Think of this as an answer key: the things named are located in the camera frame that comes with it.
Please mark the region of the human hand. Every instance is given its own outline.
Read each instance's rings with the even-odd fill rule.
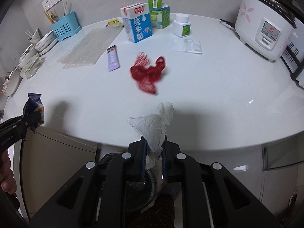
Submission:
[[[14,173],[11,170],[11,160],[9,158],[8,150],[4,151],[2,155],[3,164],[0,168],[0,182],[3,191],[8,192],[10,195],[14,194],[17,190],[17,184],[14,179]]]

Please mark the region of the red logo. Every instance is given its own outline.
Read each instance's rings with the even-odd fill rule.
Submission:
[[[135,13],[141,13],[143,10],[144,10],[144,7],[137,7],[137,8],[134,8],[134,12],[135,12]]]

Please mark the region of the white table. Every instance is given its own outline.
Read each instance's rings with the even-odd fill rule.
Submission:
[[[191,15],[189,38],[199,40],[202,55],[173,52],[177,38],[172,25],[153,29],[139,43],[127,40],[123,30],[117,46],[121,67],[107,70],[106,52],[93,66],[63,69],[56,60],[93,28],[82,28],[58,43],[30,80],[22,80],[8,99],[5,119],[19,116],[27,93],[41,93],[45,125],[70,136],[127,147],[139,140],[129,117],[154,113],[160,102],[171,102],[174,120],[168,139],[183,150],[220,150],[280,139],[304,130],[304,91],[291,80],[283,62],[270,63],[235,32],[219,22]],[[166,74],[156,84],[157,95],[140,91],[129,69],[139,52],[152,62],[166,59]]]

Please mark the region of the white bottle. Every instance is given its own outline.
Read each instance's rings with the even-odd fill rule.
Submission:
[[[189,15],[185,13],[177,13],[173,21],[173,33],[182,38],[190,35]]]

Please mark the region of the blue and white milk carton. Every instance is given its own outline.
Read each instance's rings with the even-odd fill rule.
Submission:
[[[128,40],[137,43],[152,35],[148,3],[136,3],[120,9]]]

